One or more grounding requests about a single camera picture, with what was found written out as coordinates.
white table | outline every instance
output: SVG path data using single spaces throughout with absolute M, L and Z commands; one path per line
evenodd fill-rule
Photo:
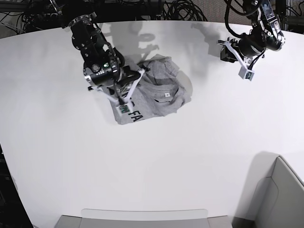
M 82 209 L 248 218 L 277 154 L 304 150 L 304 36 L 284 32 L 284 48 L 267 51 L 249 82 L 218 57 L 217 40 L 230 36 L 224 24 L 120 22 L 103 32 L 135 61 L 171 56 L 192 82 L 192 101 L 120 126 L 107 99 L 87 91 L 71 33 L 1 39 L 0 143 L 32 223 L 51 228 Z

gray t-shirt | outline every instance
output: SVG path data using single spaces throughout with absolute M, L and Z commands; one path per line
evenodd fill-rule
M 131 70 L 140 69 L 132 60 L 126 58 L 125 61 L 125 65 L 130 66 Z M 142 65 L 149 67 L 150 71 L 142 76 L 132 95 L 133 113 L 120 116 L 115 105 L 110 102 L 115 120 L 119 124 L 176 113 L 180 107 L 191 101 L 190 95 L 176 79 L 179 69 L 170 57 L 148 60 L 140 64 Z

